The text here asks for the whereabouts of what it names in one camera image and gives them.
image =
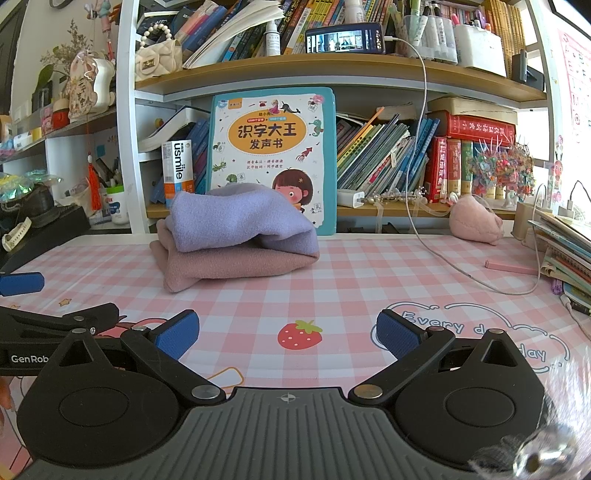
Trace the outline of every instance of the pink cloth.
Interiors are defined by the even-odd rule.
[[[261,248],[256,240],[222,248],[179,252],[164,220],[156,224],[158,240],[150,243],[156,263],[164,273],[164,288],[178,292],[202,278],[271,277],[312,265],[320,256]]]

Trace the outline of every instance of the finger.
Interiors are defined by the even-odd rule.
[[[12,401],[10,399],[10,388],[7,380],[4,377],[0,377],[0,406],[10,410],[12,408]]]

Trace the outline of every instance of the toothpaste box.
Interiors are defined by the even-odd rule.
[[[190,140],[175,140],[162,144],[164,172],[164,198],[170,208],[174,196],[181,190],[195,193],[193,183],[193,156]]]

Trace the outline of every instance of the picture book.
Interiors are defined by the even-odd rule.
[[[251,90],[213,99],[207,189],[260,183],[316,227],[336,232],[335,96],[327,87]]]

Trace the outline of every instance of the white storage box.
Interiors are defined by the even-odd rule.
[[[456,25],[453,33],[458,65],[507,76],[500,37],[471,25]]]

